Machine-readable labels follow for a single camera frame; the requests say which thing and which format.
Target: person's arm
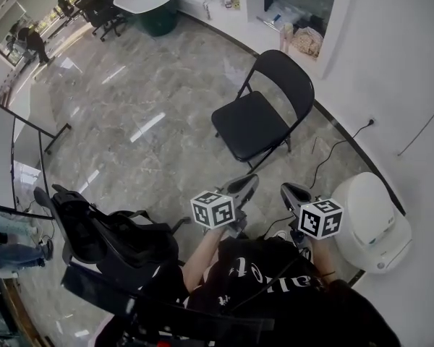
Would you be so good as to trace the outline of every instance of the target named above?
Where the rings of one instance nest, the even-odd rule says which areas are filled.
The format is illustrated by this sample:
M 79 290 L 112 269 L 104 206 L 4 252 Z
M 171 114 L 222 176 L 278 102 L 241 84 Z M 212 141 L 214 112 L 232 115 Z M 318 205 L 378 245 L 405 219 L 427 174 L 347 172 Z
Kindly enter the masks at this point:
M 327 283 L 335 281 L 338 276 L 331 260 L 328 243 L 325 240 L 311 239 L 313 264 L 318 269 L 322 279 Z
M 199 285 L 205 270 L 209 267 L 225 229 L 226 227 L 223 226 L 209 230 L 182 268 L 183 281 L 190 293 Z

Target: person in background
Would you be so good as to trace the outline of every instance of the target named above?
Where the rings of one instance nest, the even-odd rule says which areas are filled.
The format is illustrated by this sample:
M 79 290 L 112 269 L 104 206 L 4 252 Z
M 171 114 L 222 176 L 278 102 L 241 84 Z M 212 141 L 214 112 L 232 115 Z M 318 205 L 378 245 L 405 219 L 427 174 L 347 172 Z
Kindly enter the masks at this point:
M 0 232 L 35 234 L 34 228 L 26 223 L 16 223 L 0 216 Z M 0 270 L 18 271 L 27 267 L 45 266 L 53 257 L 53 242 L 29 247 L 24 244 L 0 244 Z
M 19 29 L 19 22 L 17 22 L 10 29 L 10 33 L 16 35 L 17 42 L 20 45 L 24 45 L 27 50 L 37 52 L 39 62 L 42 66 L 51 63 L 50 58 L 46 55 L 45 43 L 42 37 L 33 28 L 23 27 Z
M 26 61 L 32 61 L 33 55 L 26 49 L 25 46 L 22 45 L 22 43 L 17 41 L 14 36 L 8 35 L 5 40 L 7 40 L 7 48 L 8 48 L 10 53 L 14 49 L 16 49 L 16 51 L 18 53 L 20 53 L 22 56 L 24 56 L 24 59 Z

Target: black cable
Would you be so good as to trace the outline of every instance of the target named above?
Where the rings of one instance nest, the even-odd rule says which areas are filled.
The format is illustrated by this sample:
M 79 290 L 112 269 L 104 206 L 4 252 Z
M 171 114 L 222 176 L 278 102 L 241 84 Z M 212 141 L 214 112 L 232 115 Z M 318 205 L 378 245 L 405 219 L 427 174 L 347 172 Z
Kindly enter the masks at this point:
M 30 206 L 35 202 L 35 200 L 33 200 L 31 203 L 29 203 L 29 207 L 27 207 L 25 210 L 23 210 L 23 213 L 28 213 L 30 210 Z
M 431 118 L 429 119 L 429 121 L 427 121 L 426 124 L 422 127 L 422 129 L 420 130 L 420 132 L 418 132 L 417 136 L 415 136 L 413 138 L 413 140 L 400 153 L 397 154 L 398 157 L 400 157 L 402 154 L 404 154 L 405 150 L 407 150 L 410 147 L 410 145 L 412 145 L 414 143 L 414 141 L 421 135 L 421 133 L 423 131 L 425 131 L 425 128 L 431 123 L 431 121 L 433 120 L 433 118 L 434 118 L 434 114 L 431 116 Z
M 288 218 L 293 218 L 293 215 L 291 215 L 291 216 L 289 216 L 289 217 L 285 217 L 285 218 L 280 218 L 279 220 L 276 220 L 276 221 L 272 222 L 272 224 L 268 227 L 268 229 L 267 229 L 267 231 L 265 232 L 265 234 L 259 236 L 258 239 L 263 239 L 263 238 L 265 238 L 265 235 L 267 235 L 267 233 L 270 231 L 270 229 L 272 228 L 273 224 L 278 223 L 278 222 L 280 222 L 280 221 L 285 221 L 285 220 L 287 220 Z
M 50 215 L 45 211 L 45 208 L 42 207 L 42 209 L 43 209 L 44 213 L 45 213 L 48 217 L 50 217 Z M 53 233 L 51 233 L 51 236 L 49 236 L 49 235 L 47 235 L 47 234 L 42 235 L 42 237 L 41 237 L 41 241 L 42 241 L 42 239 L 45 238 L 45 237 L 47 237 L 48 239 L 52 240 L 53 237 L 54 237 L 54 235 L 55 235 L 55 224 L 53 223 L 53 220 L 50 220 L 50 222 L 51 222 L 51 225 L 53 226 Z
M 374 124 L 374 123 L 375 123 L 375 121 L 373 121 L 373 120 L 371 119 L 371 120 L 368 122 L 368 124 L 367 124 L 366 126 L 363 126 L 363 127 L 360 127 L 360 128 L 359 128 L 359 130 L 355 133 L 355 135 L 352 137 L 352 139 L 354 139 L 354 138 L 359 134 L 359 132 L 361 132 L 363 129 L 366 129 L 367 127 L 371 126 L 371 125 Z M 313 176 L 313 183 L 312 183 L 312 185 L 310 186 L 309 189 L 312 189 L 312 188 L 314 187 L 315 182 L 317 181 L 317 173 L 318 173 L 318 169 L 319 169 L 320 166 L 323 165 L 323 164 L 324 164 L 328 159 L 330 159 L 331 154 L 333 153 L 333 150 L 334 150 L 335 146 L 341 144 L 342 142 L 346 142 L 346 141 L 347 141 L 347 140 L 344 139 L 344 140 L 341 140 L 340 142 L 337 142 L 335 145 L 333 145 L 333 147 L 332 147 L 331 150 L 330 150 L 330 154 L 329 154 L 328 158 L 326 158 L 322 163 L 320 163 L 320 164 L 317 166 L 317 169 L 315 170 L 315 175 Z

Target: white shelf unit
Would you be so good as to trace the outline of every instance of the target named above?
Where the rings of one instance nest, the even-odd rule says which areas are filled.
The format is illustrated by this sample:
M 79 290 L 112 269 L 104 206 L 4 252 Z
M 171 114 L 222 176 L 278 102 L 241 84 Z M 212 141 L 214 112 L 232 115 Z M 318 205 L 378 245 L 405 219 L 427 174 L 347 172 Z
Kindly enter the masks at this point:
M 257 16 L 263 11 L 263 0 L 240 0 L 240 10 L 227 9 L 221 6 L 218 0 L 209 1 L 210 20 L 208 20 L 204 10 L 204 1 L 177 0 L 179 10 L 235 38 L 256 53 L 262 53 L 269 49 L 279 49 L 279 33 L 257 19 Z M 328 31 L 323 40 L 320 55 L 316 60 L 290 46 L 290 57 L 309 75 L 323 78 L 336 47 L 349 3 L 350 0 L 335 0 Z

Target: person's leg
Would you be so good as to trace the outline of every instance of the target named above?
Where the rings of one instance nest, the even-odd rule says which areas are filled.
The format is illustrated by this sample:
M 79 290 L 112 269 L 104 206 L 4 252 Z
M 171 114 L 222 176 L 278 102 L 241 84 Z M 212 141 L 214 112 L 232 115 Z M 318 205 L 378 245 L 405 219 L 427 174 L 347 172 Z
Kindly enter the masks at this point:
M 27 37 L 27 48 L 37 51 L 41 63 L 48 63 L 50 61 L 45 52 L 45 43 L 37 32 L 31 33 Z
M 37 233 L 37 228 L 23 220 L 10 220 L 0 215 L 0 233 L 31 236 Z
M 0 269 L 37 266 L 41 260 L 50 260 L 52 254 L 51 240 L 36 248 L 22 244 L 3 244 L 0 245 Z
M 38 58 L 40 59 L 40 62 L 48 63 L 50 61 L 50 58 L 47 57 L 46 55 L 44 43 L 38 44 L 36 51 L 38 54 Z

